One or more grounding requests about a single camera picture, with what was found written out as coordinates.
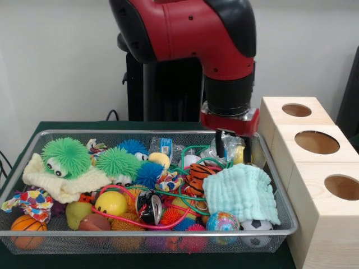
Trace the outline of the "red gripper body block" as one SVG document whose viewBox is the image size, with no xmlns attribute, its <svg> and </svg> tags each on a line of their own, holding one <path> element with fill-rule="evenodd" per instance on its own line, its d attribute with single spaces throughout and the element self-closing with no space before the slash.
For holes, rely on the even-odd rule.
<svg viewBox="0 0 359 269">
<path fill-rule="evenodd" d="M 224 117 L 215 115 L 207 108 L 200 111 L 201 124 L 211 130 L 234 133 L 237 136 L 251 137 L 259 126 L 260 110 L 251 108 L 243 117 Z"/>
</svg>

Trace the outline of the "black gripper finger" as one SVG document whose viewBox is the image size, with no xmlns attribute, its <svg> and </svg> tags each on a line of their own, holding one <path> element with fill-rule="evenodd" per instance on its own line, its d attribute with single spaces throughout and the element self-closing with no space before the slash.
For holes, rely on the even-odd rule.
<svg viewBox="0 0 359 269">
<path fill-rule="evenodd" d="M 215 134 L 215 147 L 218 157 L 225 156 L 224 144 L 222 140 L 222 131 L 216 131 Z"/>
<path fill-rule="evenodd" d="M 245 148 L 243 150 L 243 162 L 245 164 L 252 163 L 252 144 L 251 137 L 244 137 Z"/>
</svg>

